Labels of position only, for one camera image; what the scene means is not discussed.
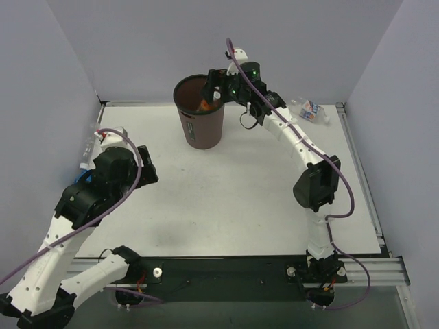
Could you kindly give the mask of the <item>blue label plastic bottle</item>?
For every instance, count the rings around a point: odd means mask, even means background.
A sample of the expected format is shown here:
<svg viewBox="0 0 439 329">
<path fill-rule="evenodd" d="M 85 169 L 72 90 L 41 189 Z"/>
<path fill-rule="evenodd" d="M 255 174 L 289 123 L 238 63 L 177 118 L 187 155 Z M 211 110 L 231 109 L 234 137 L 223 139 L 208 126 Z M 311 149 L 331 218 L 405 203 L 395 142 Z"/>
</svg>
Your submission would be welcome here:
<svg viewBox="0 0 439 329">
<path fill-rule="evenodd" d="M 85 181 L 86 183 L 90 183 L 92 180 L 93 169 L 82 169 L 80 174 L 74 179 L 74 184 L 78 182 Z"/>
</svg>

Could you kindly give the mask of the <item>orange label plastic bottle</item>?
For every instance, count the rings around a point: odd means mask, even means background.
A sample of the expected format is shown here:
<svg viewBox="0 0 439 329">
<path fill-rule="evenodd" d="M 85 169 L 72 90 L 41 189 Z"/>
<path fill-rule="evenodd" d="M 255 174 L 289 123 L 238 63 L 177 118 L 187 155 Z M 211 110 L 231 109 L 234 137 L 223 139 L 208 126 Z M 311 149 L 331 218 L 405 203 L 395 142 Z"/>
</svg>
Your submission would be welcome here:
<svg viewBox="0 0 439 329">
<path fill-rule="evenodd" d="M 213 111 L 216 108 L 219 107 L 220 105 L 220 99 L 221 99 L 221 93 L 219 91 L 215 91 L 213 93 L 213 100 L 212 102 L 208 102 L 205 99 L 203 99 L 198 108 L 197 108 L 197 112 L 209 112 L 209 111 Z"/>
</svg>

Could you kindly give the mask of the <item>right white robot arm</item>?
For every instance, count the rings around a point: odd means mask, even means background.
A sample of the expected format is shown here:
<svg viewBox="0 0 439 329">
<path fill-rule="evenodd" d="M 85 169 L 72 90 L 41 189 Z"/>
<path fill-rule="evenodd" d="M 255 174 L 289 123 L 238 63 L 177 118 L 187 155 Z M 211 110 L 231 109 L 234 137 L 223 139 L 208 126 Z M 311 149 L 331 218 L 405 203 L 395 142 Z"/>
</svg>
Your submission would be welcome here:
<svg viewBox="0 0 439 329">
<path fill-rule="evenodd" d="M 259 63 L 245 62 L 240 69 L 241 73 L 209 70 L 201 94 L 207 102 L 219 99 L 246 107 L 250 116 L 287 150 L 300 174 L 292 193 L 307 218 L 308 265 L 329 265 L 335 261 L 335 249 L 321 211 L 335 199 L 340 160 L 336 156 L 323 159 L 324 152 L 301 130 L 285 101 L 278 93 L 268 90 L 261 80 Z"/>
</svg>

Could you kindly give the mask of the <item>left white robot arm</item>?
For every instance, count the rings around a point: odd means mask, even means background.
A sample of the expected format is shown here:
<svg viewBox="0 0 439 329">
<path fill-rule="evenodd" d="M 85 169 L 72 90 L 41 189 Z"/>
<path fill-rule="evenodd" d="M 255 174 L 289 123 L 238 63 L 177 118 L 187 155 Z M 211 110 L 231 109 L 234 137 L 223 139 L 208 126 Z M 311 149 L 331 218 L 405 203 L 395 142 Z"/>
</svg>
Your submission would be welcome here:
<svg viewBox="0 0 439 329">
<path fill-rule="evenodd" d="M 75 310 L 106 285 L 118 280 L 135 281 L 143 271 L 141 257 L 126 246 L 112 249 L 98 264 L 67 279 L 67 269 L 78 250 L 97 227 L 56 245 L 115 205 L 130 187 L 158 182 L 155 166 L 145 145 L 135 155 L 123 147 L 109 147 L 94 159 L 95 168 L 65 188 L 55 207 L 49 231 L 41 245 L 48 251 L 33 260 L 8 293 L 1 294 L 1 314 L 14 317 L 18 328 L 64 328 Z"/>
</svg>

